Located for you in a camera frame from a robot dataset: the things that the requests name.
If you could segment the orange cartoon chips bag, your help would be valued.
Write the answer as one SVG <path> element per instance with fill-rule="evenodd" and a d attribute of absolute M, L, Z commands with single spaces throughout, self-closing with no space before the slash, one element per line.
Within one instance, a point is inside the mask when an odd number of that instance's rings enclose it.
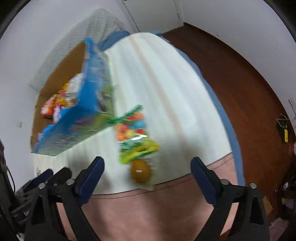
<path fill-rule="evenodd" d="M 56 93 L 44 103 L 41 108 L 41 115 L 43 118 L 53 118 L 55 108 L 58 105 L 58 97 L 59 94 Z"/>

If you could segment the colourful candy bag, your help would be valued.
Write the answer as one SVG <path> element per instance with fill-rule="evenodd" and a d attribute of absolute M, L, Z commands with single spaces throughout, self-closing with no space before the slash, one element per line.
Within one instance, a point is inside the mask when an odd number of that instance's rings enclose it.
<path fill-rule="evenodd" d="M 141 105 L 136 105 L 125 114 L 108 121 L 115 129 L 119 161 L 122 164 L 145 158 L 159 150 L 157 142 L 149 137 L 142 109 Z"/>

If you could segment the yellow red noodle bag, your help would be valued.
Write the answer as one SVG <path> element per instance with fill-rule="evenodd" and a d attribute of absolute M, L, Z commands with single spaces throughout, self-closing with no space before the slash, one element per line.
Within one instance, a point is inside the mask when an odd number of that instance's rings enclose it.
<path fill-rule="evenodd" d="M 83 73 L 76 74 L 57 93 L 53 112 L 54 123 L 60 120 L 62 109 L 70 108 L 76 104 L 77 96 L 80 92 L 83 79 Z"/>

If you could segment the striped cream pink blanket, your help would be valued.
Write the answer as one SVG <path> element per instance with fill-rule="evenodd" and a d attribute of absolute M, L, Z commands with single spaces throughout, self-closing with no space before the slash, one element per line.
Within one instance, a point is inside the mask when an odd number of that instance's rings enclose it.
<path fill-rule="evenodd" d="M 131 162 L 120 163 L 108 122 L 57 156 L 31 152 L 34 171 L 68 167 L 76 177 L 100 156 L 105 169 L 82 210 L 101 240 L 194 240 L 213 207 L 191 174 L 191 160 L 200 157 L 218 176 L 237 182 L 221 117 L 195 70 L 162 37 L 131 34 L 102 52 L 113 91 L 111 120 L 141 105 L 149 137 L 159 145 L 145 157 L 153 165 L 152 187 L 134 183 Z"/>

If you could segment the cardboard milk box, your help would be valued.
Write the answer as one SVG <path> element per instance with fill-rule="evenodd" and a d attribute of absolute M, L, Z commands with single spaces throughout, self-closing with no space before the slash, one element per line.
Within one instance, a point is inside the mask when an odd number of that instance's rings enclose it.
<path fill-rule="evenodd" d="M 76 104 L 62 109 L 56 123 L 53 118 L 43 118 L 44 103 L 79 73 L 84 74 L 84 79 Z M 32 152 L 57 156 L 105 129 L 114 116 L 112 96 L 108 57 L 86 38 L 61 61 L 40 91 L 32 127 Z"/>

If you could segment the grey padded headboard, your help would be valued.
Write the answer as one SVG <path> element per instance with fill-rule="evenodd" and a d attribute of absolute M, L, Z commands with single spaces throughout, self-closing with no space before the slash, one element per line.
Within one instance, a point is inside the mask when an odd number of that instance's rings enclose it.
<path fill-rule="evenodd" d="M 60 62 L 86 38 L 90 38 L 98 44 L 111 33 L 124 29 L 124 24 L 107 10 L 103 8 L 94 10 L 72 27 L 47 54 L 29 82 L 30 87 L 37 91 L 41 90 Z"/>

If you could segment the white door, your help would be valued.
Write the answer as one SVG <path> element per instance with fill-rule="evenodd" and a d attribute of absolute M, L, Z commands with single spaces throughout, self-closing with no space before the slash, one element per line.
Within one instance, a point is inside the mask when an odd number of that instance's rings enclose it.
<path fill-rule="evenodd" d="M 183 25 L 180 1 L 118 0 L 116 3 L 134 32 L 159 30 L 165 33 Z"/>

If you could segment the wall socket left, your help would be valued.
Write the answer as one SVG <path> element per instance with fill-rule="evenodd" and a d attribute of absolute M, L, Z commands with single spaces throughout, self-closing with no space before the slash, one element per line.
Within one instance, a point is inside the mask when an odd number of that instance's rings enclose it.
<path fill-rule="evenodd" d="M 21 128 L 22 127 L 22 122 L 21 121 L 17 121 L 16 122 L 16 127 Z"/>

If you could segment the wall power strip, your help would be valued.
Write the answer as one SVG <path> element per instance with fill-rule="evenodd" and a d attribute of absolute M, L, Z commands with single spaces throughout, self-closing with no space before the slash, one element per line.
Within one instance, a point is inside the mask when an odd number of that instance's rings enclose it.
<path fill-rule="evenodd" d="M 290 104 L 290 108 L 291 108 L 291 113 L 290 113 L 290 122 L 292 124 L 293 130 L 295 132 L 296 130 L 296 105 L 295 105 L 295 100 L 293 98 L 289 98 L 288 102 Z"/>

